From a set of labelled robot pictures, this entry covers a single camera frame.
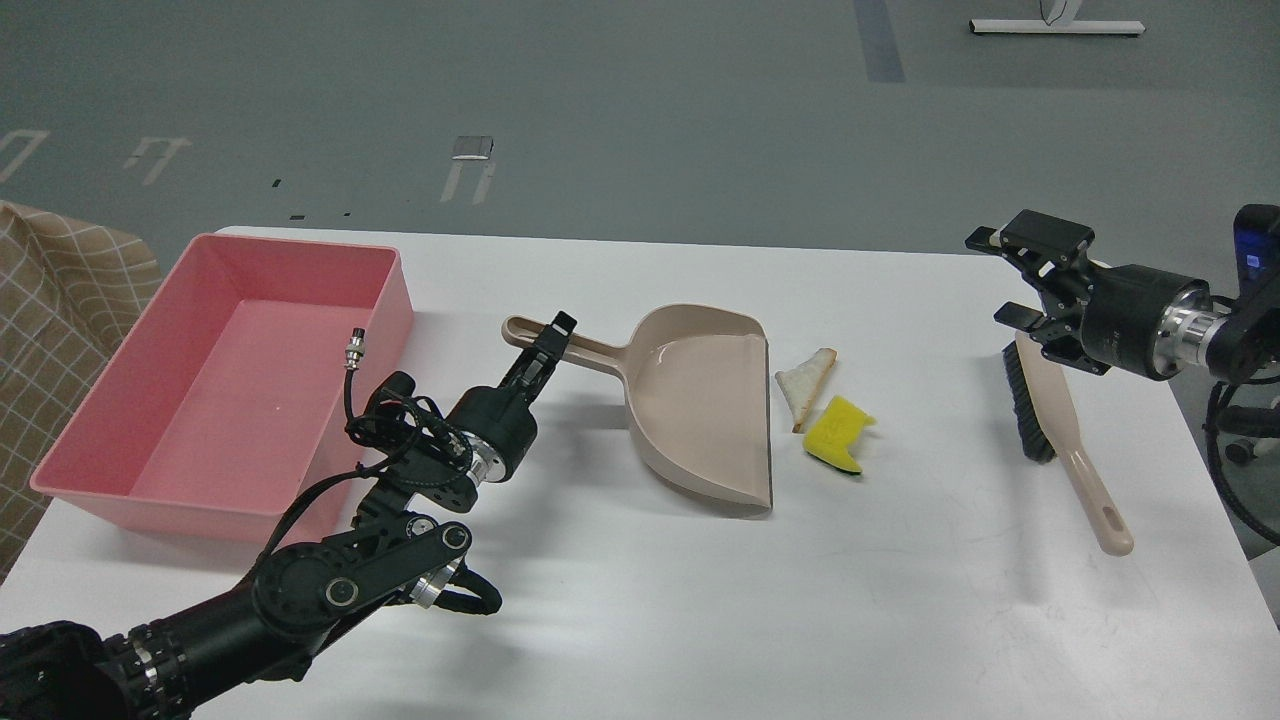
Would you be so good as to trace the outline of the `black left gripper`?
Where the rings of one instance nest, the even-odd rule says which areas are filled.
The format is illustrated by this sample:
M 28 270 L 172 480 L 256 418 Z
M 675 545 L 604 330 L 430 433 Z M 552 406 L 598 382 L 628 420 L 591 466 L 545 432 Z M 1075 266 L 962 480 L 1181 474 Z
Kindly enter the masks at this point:
M 467 389 L 445 416 L 453 428 L 484 443 L 500 465 L 486 474 L 485 482 L 507 482 L 532 446 L 538 423 L 531 406 L 563 359 L 576 325 L 575 318 L 557 313 L 497 387 Z

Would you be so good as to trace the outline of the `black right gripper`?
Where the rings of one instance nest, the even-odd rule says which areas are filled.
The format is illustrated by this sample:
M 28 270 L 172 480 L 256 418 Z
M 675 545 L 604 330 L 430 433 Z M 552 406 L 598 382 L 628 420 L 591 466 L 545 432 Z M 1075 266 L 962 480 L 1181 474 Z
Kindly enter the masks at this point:
M 1111 366 L 1153 380 L 1167 380 L 1202 365 L 1216 311 L 1206 281 L 1128 264 L 1092 272 L 1088 225 L 1024 209 L 1000 228 L 980 225 L 965 247 L 1004 259 L 1039 295 L 1083 301 L 1080 338 L 1065 320 L 1005 302 L 993 314 L 1000 325 L 1027 334 L 1051 363 L 1103 375 Z

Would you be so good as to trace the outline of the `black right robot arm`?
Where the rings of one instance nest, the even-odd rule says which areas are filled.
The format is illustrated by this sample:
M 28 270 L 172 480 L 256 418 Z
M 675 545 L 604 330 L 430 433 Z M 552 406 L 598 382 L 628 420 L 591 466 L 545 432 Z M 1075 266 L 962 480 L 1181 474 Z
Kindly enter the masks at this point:
M 1210 477 L 1221 501 L 1256 534 L 1277 541 L 1222 474 L 1221 434 L 1277 438 L 1277 407 L 1236 406 L 1243 386 L 1277 382 L 1277 208 L 1247 204 L 1233 222 L 1238 295 L 1213 293 L 1206 281 L 1135 264 L 1107 266 L 1089 258 L 1092 228 L 1029 209 L 1000 228 L 979 227 L 972 251 L 1014 266 L 1038 307 L 1007 302 L 995 320 L 1014 331 L 1002 351 L 1023 454 L 1060 460 L 1100 547 L 1114 556 L 1134 539 L 1088 457 L 1065 369 L 1103 375 L 1119 368 L 1165 382 L 1198 366 L 1215 378 L 1203 432 Z

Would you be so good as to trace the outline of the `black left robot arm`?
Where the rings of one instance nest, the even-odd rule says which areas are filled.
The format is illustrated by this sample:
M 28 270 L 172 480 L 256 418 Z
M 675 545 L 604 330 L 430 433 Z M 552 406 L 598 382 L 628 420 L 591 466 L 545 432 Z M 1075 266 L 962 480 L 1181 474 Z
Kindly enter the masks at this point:
M 237 685 L 303 679 L 380 609 L 498 612 L 500 592 L 466 562 L 472 532 L 410 505 L 467 512 L 483 483 L 512 477 L 538 433 L 531 406 L 575 327 L 557 314 L 498 384 L 468 389 L 448 414 L 403 372 L 361 413 L 346 407 L 346 434 L 381 461 L 305 491 L 228 592 L 109 638 L 70 621 L 6 633 L 3 716 L 187 719 Z

